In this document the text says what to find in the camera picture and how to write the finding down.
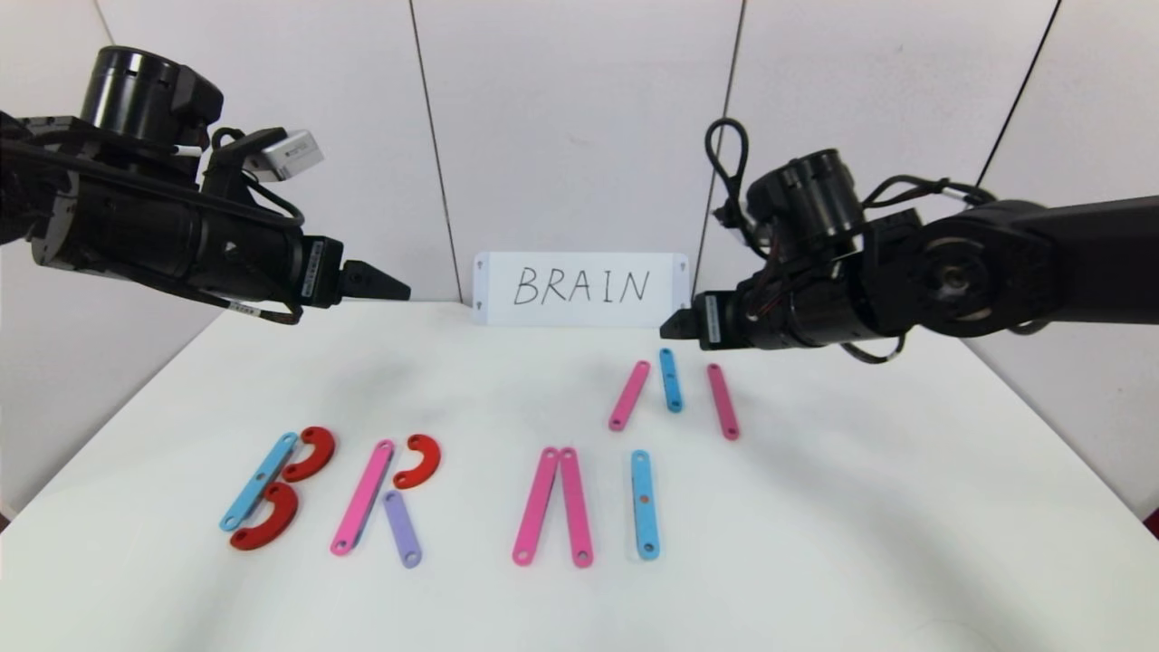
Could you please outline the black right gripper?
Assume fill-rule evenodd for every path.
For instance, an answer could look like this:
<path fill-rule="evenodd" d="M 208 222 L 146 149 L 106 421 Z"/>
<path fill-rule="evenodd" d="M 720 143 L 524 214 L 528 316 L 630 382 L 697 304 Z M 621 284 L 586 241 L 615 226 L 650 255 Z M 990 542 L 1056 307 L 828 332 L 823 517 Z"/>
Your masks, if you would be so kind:
<path fill-rule="evenodd" d="M 732 290 L 697 294 L 659 327 L 663 340 L 698 340 L 701 350 L 790 350 L 782 283 L 764 286 L 753 276 Z"/>

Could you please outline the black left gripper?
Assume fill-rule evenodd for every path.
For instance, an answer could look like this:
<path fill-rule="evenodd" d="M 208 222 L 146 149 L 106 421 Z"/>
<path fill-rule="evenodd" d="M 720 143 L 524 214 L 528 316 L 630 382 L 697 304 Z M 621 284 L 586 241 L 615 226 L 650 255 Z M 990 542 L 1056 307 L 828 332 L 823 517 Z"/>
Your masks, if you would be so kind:
<path fill-rule="evenodd" d="M 340 296 L 395 302 L 411 298 L 408 284 L 372 264 L 347 261 L 340 269 L 343 244 L 304 234 L 292 217 L 260 206 L 226 211 L 195 204 L 194 208 L 201 236 L 194 259 L 198 302 L 229 312 L 278 302 L 300 312 L 330 308 Z"/>

